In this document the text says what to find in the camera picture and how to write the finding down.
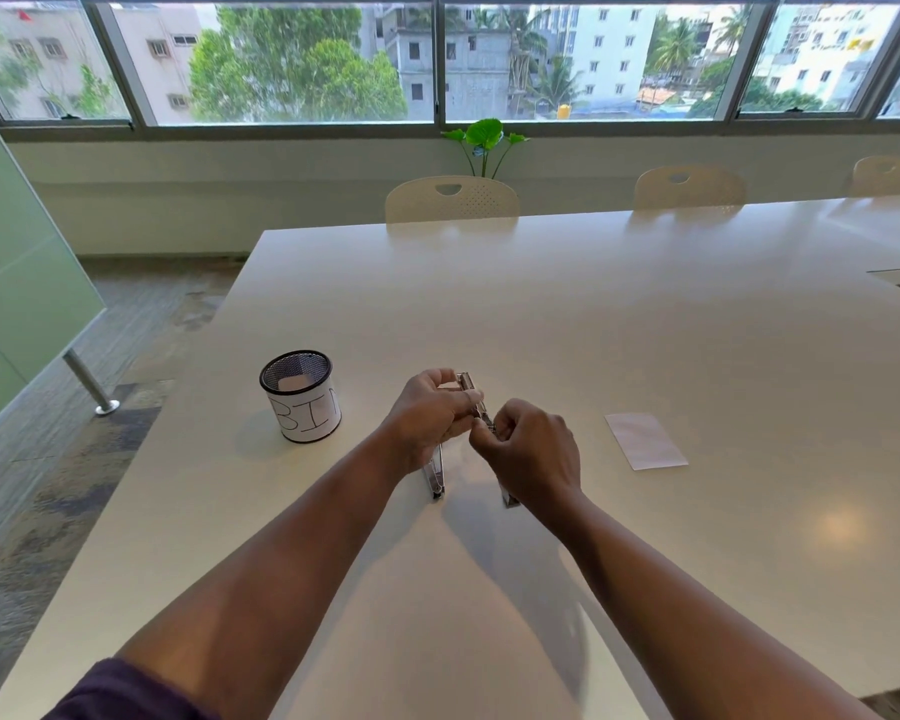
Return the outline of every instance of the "beige chair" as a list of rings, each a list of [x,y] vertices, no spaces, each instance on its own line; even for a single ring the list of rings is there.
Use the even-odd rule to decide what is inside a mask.
[[[720,167],[688,164],[644,171],[633,190],[633,209],[745,205],[747,184]]]
[[[401,184],[386,197],[386,223],[519,217],[520,197],[480,176],[428,176]]]
[[[853,167],[851,197],[900,195],[900,156],[867,156]]]

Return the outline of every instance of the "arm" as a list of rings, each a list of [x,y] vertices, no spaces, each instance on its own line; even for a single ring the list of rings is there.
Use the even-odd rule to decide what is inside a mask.
[[[118,657],[223,720],[265,720],[397,483],[470,428],[478,391],[410,379],[383,424],[174,599]]]
[[[676,720],[876,714],[591,503],[564,420],[519,399],[470,444],[573,555]]]

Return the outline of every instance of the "floor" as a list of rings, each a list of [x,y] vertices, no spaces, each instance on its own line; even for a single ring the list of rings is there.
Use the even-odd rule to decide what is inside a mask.
[[[228,258],[84,267],[108,310],[75,350],[122,403],[93,416],[59,362],[0,417],[0,685],[240,272]],[[900,720],[900,690],[864,702]]]

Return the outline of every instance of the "dark shirt sleeve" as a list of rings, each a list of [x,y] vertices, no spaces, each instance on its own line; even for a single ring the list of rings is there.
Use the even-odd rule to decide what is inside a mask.
[[[44,720],[220,720],[177,690],[112,657],[94,664]]]

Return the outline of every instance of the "metal pole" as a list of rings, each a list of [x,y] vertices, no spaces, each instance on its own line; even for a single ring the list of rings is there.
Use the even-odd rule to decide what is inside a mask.
[[[80,380],[80,384],[83,385],[84,389],[90,393],[90,396],[99,405],[96,407],[96,415],[98,417],[104,417],[117,411],[120,402],[107,396],[100,382],[87,370],[86,364],[81,361],[81,357],[74,353],[72,348],[67,349],[67,352],[63,354],[63,360],[67,362],[67,366],[70,367],[76,378]]]

